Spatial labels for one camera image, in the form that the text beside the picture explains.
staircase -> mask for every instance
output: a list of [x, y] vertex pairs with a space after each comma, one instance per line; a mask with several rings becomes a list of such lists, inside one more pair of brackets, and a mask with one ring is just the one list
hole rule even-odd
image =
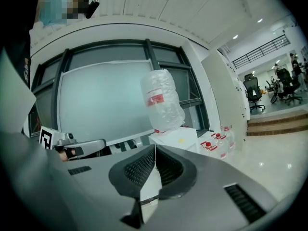
[[308, 130], [308, 113], [299, 110], [283, 115], [251, 119], [248, 121], [247, 136], [275, 135], [304, 130]]

floor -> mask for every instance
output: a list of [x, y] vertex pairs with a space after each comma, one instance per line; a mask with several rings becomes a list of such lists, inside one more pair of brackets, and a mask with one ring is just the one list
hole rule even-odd
[[[199, 142], [203, 142], [205, 136], [200, 137]], [[300, 190], [308, 171], [308, 131], [251, 136], [245, 140], [242, 151], [228, 155], [224, 159], [226, 163], [263, 185], [277, 201]], [[202, 147], [199, 153], [213, 156]], [[158, 204], [156, 199], [141, 206], [145, 222]]]
[[268, 94], [263, 94], [261, 99], [257, 102], [257, 104], [265, 105], [266, 109], [263, 112], [261, 109], [253, 109], [251, 111], [251, 115], [254, 116], [254, 115], [260, 115], [260, 114], [268, 114], [268, 113], [273, 113], [273, 112], [277, 112], [280, 110], [286, 110], [286, 109], [308, 104], [308, 92], [305, 92], [305, 91], [300, 92], [296, 90], [295, 93], [298, 96], [301, 96], [303, 98], [303, 101], [301, 104], [299, 104], [299, 101], [296, 100], [295, 102], [291, 102], [290, 106], [285, 104], [284, 101], [280, 101], [279, 99], [277, 99], [275, 103], [270, 103], [270, 99], [272, 96], [269, 96]]

